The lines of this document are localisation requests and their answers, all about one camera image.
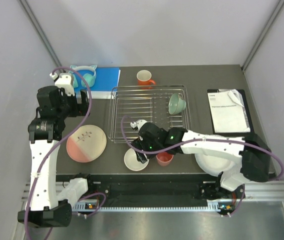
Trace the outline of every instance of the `small white dish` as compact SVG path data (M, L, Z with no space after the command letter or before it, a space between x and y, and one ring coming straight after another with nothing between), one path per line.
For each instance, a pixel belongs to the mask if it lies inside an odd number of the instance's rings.
M149 161L147 161L146 163L141 163L141 162L137 161L136 153L132 148L128 149L126 151L125 155L124 155L124 163L125 163L126 167L129 170L132 170L132 171L135 171L135 172L141 171L144 168L146 168L147 165L148 165L148 162Z

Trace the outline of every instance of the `white paper document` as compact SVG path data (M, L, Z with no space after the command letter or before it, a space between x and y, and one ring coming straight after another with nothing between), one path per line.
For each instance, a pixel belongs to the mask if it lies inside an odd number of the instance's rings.
M243 98L237 90L220 89L207 95L216 133L250 132Z

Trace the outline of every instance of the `teal mug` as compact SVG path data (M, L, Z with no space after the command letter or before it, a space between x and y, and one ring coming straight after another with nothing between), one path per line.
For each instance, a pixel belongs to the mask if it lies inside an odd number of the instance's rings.
M181 95L174 93L170 98L170 102L168 103L168 112L171 115L176 115L185 110L185 108L186 101L182 98Z

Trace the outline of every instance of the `metal rack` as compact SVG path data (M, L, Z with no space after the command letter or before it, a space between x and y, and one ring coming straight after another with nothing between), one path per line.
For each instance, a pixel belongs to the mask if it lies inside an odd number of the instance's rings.
M168 103L172 94L178 93L186 101L186 109L177 114L168 113ZM155 85L149 89L141 86L119 86L111 93L108 137L115 143L124 143L121 133L121 119L129 116L133 121L145 119L155 123L160 128L168 130L172 127L190 127L190 110L186 87L183 85ZM130 127L130 121L124 121L124 132L129 140L138 137L137 132Z

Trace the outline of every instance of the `blue book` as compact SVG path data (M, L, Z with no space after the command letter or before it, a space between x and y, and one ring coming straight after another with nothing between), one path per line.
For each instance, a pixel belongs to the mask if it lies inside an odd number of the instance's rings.
M84 75L91 72L89 70L80 70L79 73ZM117 87L120 79L121 70L119 67L98 67L96 69L95 84L91 87L93 99L110 99L111 92L114 87ZM78 95L81 89L86 89L81 84L81 80L76 76L79 87L74 88Z

